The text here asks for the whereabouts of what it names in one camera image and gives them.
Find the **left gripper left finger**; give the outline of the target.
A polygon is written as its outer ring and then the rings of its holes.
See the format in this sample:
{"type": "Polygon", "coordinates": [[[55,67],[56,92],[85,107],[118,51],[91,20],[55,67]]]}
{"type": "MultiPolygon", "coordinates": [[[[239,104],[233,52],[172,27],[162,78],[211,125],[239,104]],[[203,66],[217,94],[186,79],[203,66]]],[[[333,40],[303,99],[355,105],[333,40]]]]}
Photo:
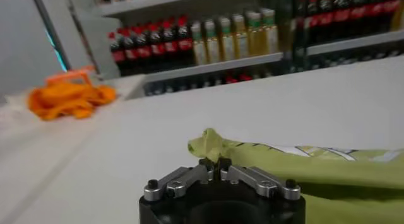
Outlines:
{"type": "Polygon", "coordinates": [[[214,169],[215,164],[207,158],[200,159],[195,167],[179,167],[159,180],[149,180],[143,189],[143,198],[155,202],[165,196],[183,197],[193,184],[207,184],[212,181],[214,169]]]}

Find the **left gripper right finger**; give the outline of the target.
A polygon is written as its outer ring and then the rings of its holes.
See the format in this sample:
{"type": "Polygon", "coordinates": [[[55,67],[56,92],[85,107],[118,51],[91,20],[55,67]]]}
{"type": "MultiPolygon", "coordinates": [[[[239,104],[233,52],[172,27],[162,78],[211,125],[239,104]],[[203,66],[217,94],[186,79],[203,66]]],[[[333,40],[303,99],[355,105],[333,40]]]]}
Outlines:
{"type": "Polygon", "coordinates": [[[301,197],[300,186],[294,179],[283,180],[258,167],[234,165],[229,158],[219,158],[217,165],[221,180],[231,184],[242,182],[261,197],[272,199],[280,196],[288,201],[297,201],[301,197]]]}

